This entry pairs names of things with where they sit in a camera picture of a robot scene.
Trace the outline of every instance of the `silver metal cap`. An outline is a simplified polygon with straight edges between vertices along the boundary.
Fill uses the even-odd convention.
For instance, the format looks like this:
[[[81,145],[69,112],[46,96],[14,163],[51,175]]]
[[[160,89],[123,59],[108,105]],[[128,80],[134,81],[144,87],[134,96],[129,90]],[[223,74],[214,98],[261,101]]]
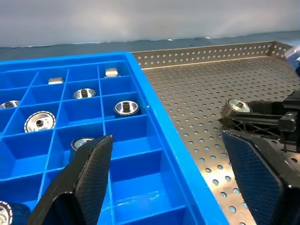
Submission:
[[[13,222],[12,209],[7,202],[0,201],[0,225],[11,225]]]
[[[119,76],[117,68],[107,68],[105,70],[105,77],[116,77]]]
[[[32,114],[25,122],[26,133],[40,130],[53,129],[56,123],[55,116],[51,112],[40,111]]]
[[[89,142],[91,140],[93,140],[94,138],[92,137],[81,137],[81,138],[78,138],[78,139],[75,139],[71,142],[71,151],[70,151],[70,156],[69,156],[69,162],[72,162],[72,160],[74,159],[75,157],[75,154],[77,152],[77,150],[83,145],[85,144],[86,142]]]
[[[229,99],[226,101],[225,106],[221,112],[221,118],[224,118],[235,113],[250,113],[252,109],[247,103],[239,101],[237,99]]]
[[[240,112],[240,113],[251,112],[250,107],[246,103],[239,101],[237,99],[229,99],[228,104],[236,112]]]
[[[75,91],[73,94],[73,98],[81,99],[81,98],[91,98],[96,95],[96,91],[89,88],[80,89]]]
[[[54,77],[50,78],[48,81],[48,84],[59,84],[59,83],[64,83],[64,78],[62,77]]]
[[[1,104],[0,108],[2,108],[2,109],[14,108],[14,107],[17,107],[19,104],[20,104],[19,100],[12,100],[12,101],[8,101],[8,102]]]
[[[134,101],[121,101],[115,105],[114,111],[118,115],[130,116],[137,113],[139,108],[139,105]]]
[[[77,151],[83,144],[85,144],[86,142],[89,142],[93,139],[94,138],[92,138],[92,137],[81,137],[81,138],[75,139],[72,141],[71,147],[72,147],[72,149]]]

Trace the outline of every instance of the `blue plastic divider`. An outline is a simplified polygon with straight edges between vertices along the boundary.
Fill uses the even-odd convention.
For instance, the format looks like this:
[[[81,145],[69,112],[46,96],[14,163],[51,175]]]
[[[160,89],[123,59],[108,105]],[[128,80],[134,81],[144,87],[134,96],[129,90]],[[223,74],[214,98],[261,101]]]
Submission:
[[[105,78],[111,67],[119,77]],[[0,71],[0,104],[21,100],[0,109],[1,200],[34,209],[69,163],[72,140],[113,134],[99,225],[228,224],[132,54],[6,61]],[[48,85],[52,77],[65,82]],[[82,88],[97,94],[73,99]],[[123,100],[137,102],[139,113],[115,118],[113,107]],[[37,111],[55,115],[54,129],[25,133],[26,119]]]

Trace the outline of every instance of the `round metal part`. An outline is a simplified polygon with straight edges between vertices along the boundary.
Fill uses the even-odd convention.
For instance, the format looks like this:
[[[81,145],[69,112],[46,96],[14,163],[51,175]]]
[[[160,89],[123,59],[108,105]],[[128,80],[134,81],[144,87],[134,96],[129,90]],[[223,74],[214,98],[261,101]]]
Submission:
[[[116,116],[131,116],[136,114],[139,109],[139,105],[134,101],[121,101],[114,107]]]
[[[3,103],[0,106],[1,106],[1,108],[7,109],[7,108],[17,107],[19,104],[20,104],[19,100],[12,100],[12,101]]]
[[[89,142],[93,140],[94,138],[92,137],[81,137],[78,139],[75,139],[71,142],[71,151],[70,151],[70,157],[69,157],[69,162],[71,162],[74,159],[74,156],[76,154],[76,151],[86,142]]]
[[[0,201],[0,224],[10,225],[12,224],[13,217],[12,211],[8,203]]]
[[[90,88],[80,89],[74,92],[73,98],[81,99],[81,98],[91,98],[96,95],[96,91]]]
[[[27,205],[0,201],[0,225],[26,224],[29,216]]]
[[[25,132],[53,129],[56,123],[55,116],[51,112],[40,111],[32,114],[25,122]]]
[[[221,118],[224,118],[235,113],[250,113],[252,109],[247,103],[239,101],[237,99],[229,99],[225,103],[225,107],[221,112]]]

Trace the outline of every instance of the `white wall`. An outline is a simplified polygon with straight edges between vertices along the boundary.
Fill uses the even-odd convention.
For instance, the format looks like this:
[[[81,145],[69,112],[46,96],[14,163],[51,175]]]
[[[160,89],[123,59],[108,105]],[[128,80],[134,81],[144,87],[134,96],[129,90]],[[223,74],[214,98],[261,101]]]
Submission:
[[[300,30],[299,0],[0,0],[0,46]]]

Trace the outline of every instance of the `small metal block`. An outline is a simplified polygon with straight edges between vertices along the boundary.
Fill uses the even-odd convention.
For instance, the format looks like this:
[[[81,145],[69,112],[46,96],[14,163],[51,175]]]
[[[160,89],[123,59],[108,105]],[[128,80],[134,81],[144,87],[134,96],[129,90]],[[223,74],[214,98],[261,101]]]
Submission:
[[[116,118],[135,115],[139,109],[139,105],[134,101],[121,101],[114,107]]]
[[[77,150],[86,142],[89,142],[91,140],[93,140],[94,138],[92,137],[81,137],[78,139],[75,139],[71,142],[71,151],[70,151],[70,156],[69,156],[69,162],[71,162],[74,159],[74,156],[77,152]]]
[[[26,133],[40,130],[53,129],[56,123],[55,116],[51,112],[40,111],[32,114],[25,122]]]
[[[62,77],[54,77],[50,78],[48,81],[48,84],[59,84],[59,83],[64,83],[64,78]]]
[[[12,100],[12,101],[1,104],[0,108],[2,108],[2,109],[14,108],[14,107],[17,107],[19,104],[20,104],[20,101]]]
[[[96,91],[89,88],[80,89],[74,92],[73,98],[81,99],[81,98],[91,98],[96,95]]]
[[[105,77],[117,77],[119,76],[117,68],[107,68],[105,70]]]

